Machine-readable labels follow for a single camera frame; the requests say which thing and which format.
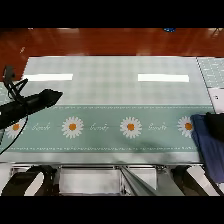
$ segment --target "flower center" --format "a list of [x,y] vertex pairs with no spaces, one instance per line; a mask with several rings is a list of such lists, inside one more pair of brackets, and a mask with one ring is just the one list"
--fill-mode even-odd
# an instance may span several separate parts
[[191,123],[186,123],[185,128],[190,131],[192,129],[192,124]]
[[13,127],[12,127],[12,129],[14,131],[17,131],[19,129],[19,124],[14,124]]
[[135,126],[133,124],[128,124],[128,130],[133,131],[135,129]]
[[70,124],[70,125],[69,125],[69,129],[70,129],[71,131],[74,131],[74,130],[76,129],[76,124]]

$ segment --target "blue object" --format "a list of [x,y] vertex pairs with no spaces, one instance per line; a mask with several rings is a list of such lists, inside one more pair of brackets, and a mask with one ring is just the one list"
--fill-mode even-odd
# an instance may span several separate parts
[[166,32],[174,32],[176,31],[176,28],[163,28]]
[[191,120],[192,138],[202,153],[209,176],[216,183],[224,182],[224,143],[210,135],[205,115],[193,115]]

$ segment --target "brown floor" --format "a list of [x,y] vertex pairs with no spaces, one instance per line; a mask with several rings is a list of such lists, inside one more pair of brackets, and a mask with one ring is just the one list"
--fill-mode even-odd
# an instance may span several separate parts
[[224,57],[224,32],[214,28],[15,28],[0,30],[0,71],[17,79],[30,56],[163,55]]

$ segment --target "black cable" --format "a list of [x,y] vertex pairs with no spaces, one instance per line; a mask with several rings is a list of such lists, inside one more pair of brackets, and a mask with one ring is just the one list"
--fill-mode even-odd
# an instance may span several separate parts
[[23,127],[21,128],[19,134],[14,138],[14,140],[13,140],[13,141],[12,141],[6,148],[5,148],[5,149],[3,149],[3,150],[0,152],[0,155],[1,155],[3,152],[5,152],[8,148],[10,148],[11,145],[17,140],[17,138],[19,138],[20,134],[22,133],[23,129],[25,128],[25,126],[26,126],[26,124],[27,124],[27,121],[28,121],[28,114],[26,115],[26,121],[25,121]]

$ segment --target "daisy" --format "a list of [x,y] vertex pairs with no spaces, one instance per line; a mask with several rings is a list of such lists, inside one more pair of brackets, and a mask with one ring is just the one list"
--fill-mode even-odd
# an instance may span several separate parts
[[125,135],[126,138],[135,138],[141,134],[140,131],[142,130],[140,121],[134,117],[126,117],[126,119],[123,119],[120,127],[120,131],[123,132],[123,135]]
[[5,132],[8,138],[12,138],[12,139],[15,138],[19,134],[24,124],[25,124],[25,119],[21,119],[17,123],[7,127],[5,129]]
[[82,134],[83,130],[83,121],[78,117],[69,117],[63,122],[62,131],[64,132],[63,135],[66,135],[66,138],[70,137],[75,138]]
[[185,137],[191,138],[193,125],[191,123],[190,117],[185,116],[179,119],[177,127],[179,127],[178,128],[179,131],[182,131],[182,135],[185,135]]

